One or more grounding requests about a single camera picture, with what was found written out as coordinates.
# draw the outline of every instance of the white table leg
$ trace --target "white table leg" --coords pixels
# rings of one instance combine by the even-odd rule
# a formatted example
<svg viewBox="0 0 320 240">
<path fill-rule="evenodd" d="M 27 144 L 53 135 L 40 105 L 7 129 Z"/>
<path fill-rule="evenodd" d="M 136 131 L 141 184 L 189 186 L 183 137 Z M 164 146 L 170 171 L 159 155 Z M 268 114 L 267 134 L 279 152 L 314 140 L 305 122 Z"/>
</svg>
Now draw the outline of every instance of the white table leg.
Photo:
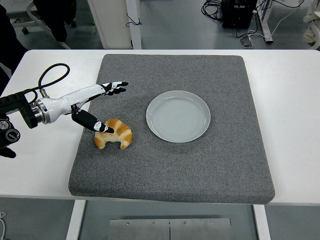
<svg viewBox="0 0 320 240">
<path fill-rule="evenodd" d="M 256 231 L 259 240 L 271 240 L 269 226 L 264 205 L 252 205 L 255 217 Z"/>
<path fill-rule="evenodd" d="M 86 200 L 75 200 L 66 240 L 78 240 Z"/>
<path fill-rule="evenodd" d="M 267 0 L 266 4 L 263 6 L 264 10 L 260 9 L 258 11 L 261 29 L 262 29 L 263 35 L 265 36 L 264 40 L 267 44 L 273 42 L 270 30 L 269 30 L 269 26 L 268 26 L 268 18 L 270 16 L 271 8 L 272 8 L 271 4 L 272 4 L 272 0 Z"/>
<path fill-rule="evenodd" d="M 140 0 L 126 0 L 126 10 L 128 16 L 135 22 L 136 24 L 139 23 L 139 6 Z M 131 33 L 131 41 L 133 49 L 142 49 L 141 48 L 141 32 L 140 32 L 140 25 L 134 25 L 130 23 L 130 33 Z"/>
</svg>

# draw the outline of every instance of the croissant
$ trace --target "croissant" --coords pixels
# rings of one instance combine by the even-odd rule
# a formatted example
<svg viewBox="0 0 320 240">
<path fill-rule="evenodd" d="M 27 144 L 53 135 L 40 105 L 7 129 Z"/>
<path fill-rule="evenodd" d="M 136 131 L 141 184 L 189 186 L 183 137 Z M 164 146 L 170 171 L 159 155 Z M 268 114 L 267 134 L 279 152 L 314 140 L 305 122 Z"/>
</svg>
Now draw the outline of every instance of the croissant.
<svg viewBox="0 0 320 240">
<path fill-rule="evenodd" d="M 109 119 L 105 122 L 108 128 L 114 129 L 114 133 L 95 132 L 94 143 L 99 149 L 103 149 L 107 142 L 120 142 L 120 148 L 125 149 L 132 140 L 131 128 L 117 118 Z"/>
</svg>

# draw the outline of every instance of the gray foam pad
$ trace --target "gray foam pad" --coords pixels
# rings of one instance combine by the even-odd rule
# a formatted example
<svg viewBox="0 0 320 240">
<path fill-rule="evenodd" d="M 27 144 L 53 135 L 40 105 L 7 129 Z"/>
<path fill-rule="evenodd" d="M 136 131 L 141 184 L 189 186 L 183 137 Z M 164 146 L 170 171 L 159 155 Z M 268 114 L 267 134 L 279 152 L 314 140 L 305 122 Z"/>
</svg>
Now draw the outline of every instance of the gray foam pad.
<svg viewBox="0 0 320 240">
<path fill-rule="evenodd" d="M 224 55 L 104 56 L 97 83 L 129 82 L 127 91 L 101 96 L 89 112 L 119 118 L 133 139 L 94 144 L 84 129 L 69 179 L 74 196 L 174 202 L 266 204 L 275 196 L 244 60 Z M 211 121 L 196 140 L 172 143 L 149 129 L 146 110 L 172 90 L 194 93 Z"/>
</svg>

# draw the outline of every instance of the dark clothing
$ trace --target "dark clothing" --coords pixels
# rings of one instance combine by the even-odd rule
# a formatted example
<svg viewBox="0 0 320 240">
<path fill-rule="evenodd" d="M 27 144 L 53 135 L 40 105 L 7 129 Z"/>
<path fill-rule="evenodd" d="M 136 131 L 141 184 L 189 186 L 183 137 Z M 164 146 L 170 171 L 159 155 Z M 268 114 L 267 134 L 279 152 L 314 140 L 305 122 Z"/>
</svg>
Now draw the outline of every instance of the dark clothing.
<svg viewBox="0 0 320 240">
<path fill-rule="evenodd" d="M 15 29 L 6 13 L 6 9 L 0 4 L 0 63 L 9 68 L 13 74 L 28 50 L 17 39 Z M 6 72 L 0 67 L 0 95 L 9 80 Z"/>
<path fill-rule="evenodd" d="M 43 21 L 58 42 L 67 40 L 66 24 L 76 17 L 76 0 L 33 0 Z"/>
</svg>

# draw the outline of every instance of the ceramic plate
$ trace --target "ceramic plate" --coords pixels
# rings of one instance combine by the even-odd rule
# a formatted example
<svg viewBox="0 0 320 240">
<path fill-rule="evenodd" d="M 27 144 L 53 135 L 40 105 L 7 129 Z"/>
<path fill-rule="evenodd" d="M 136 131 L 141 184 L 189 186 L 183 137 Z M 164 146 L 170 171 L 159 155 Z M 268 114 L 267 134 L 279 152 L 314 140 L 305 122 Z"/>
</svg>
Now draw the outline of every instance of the ceramic plate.
<svg viewBox="0 0 320 240">
<path fill-rule="evenodd" d="M 200 97 L 191 92 L 168 91 L 150 102 L 146 122 L 159 138 L 185 143 L 204 134 L 210 123 L 210 110 Z"/>
</svg>

